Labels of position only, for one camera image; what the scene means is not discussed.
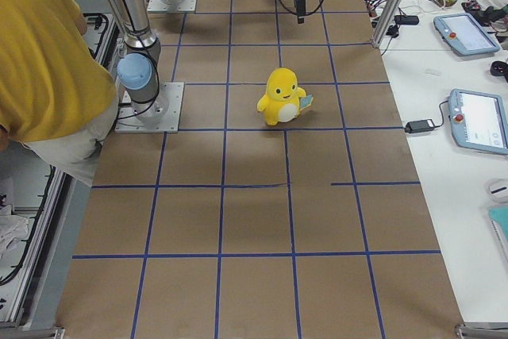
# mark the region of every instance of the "tablet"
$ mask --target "tablet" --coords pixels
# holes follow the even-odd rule
[[[497,41],[469,13],[434,18],[434,26],[452,49],[463,56],[497,52]]]
[[[448,106],[452,135],[460,147],[508,154],[508,125],[500,96],[454,89]]]

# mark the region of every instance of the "stuffed toy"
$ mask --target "stuffed toy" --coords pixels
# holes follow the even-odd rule
[[[295,119],[311,102],[312,96],[307,96],[298,87],[296,74],[286,67],[279,67],[270,74],[264,96],[257,103],[257,111],[263,112],[267,125],[275,126]]]

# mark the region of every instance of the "cardboard floor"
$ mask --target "cardboard floor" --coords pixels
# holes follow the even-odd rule
[[[307,0],[308,9],[318,0]],[[177,134],[106,140],[57,324],[70,339],[452,339],[452,288],[362,0],[152,15]],[[315,97],[268,128],[285,66]]]

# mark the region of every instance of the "person's hand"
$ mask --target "person's hand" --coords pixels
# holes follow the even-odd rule
[[[9,134],[7,133],[7,130],[5,130],[2,125],[0,125],[0,152],[5,150],[8,145]]]

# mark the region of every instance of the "metal base plate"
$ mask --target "metal base plate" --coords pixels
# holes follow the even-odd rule
[[[166,113],[155,125],[146,126],[137,117],[131,117],[117,121],[114,130],[117,133],[177,133],[182,109],[183,83],[163,83],[160,91],[164,92],[169,100],[169,107]],[[125,92],[122,102],[130,102],[130,97]],[[128,107],[120,108],[118,117],[133,115],[133,109]]]
[[[149,13],[180,13],[195,12],[198,0],[185,0],[176,7],[164,3],[162,0],[150,0],[147,11]]]

